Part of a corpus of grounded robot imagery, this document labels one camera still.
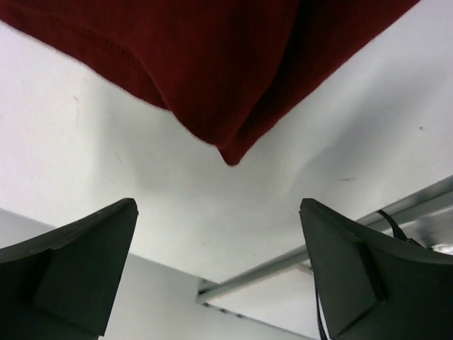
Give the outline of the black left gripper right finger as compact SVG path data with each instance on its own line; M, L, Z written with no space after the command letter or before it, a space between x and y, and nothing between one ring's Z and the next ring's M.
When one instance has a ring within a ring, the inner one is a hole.
M322 339L451 339L452 257L397 224L388 236L312 198L300 218Z

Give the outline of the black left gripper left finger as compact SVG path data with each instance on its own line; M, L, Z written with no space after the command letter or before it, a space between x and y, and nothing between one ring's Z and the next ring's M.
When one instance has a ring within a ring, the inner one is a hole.
M123 198L1 249L1 338L104 336L138 215Z

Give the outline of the dark red t-shirt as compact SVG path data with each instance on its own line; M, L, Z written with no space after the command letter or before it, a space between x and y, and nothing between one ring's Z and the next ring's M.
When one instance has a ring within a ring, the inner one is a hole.
M152 105L237 165L413 1L2 1L1 20Z

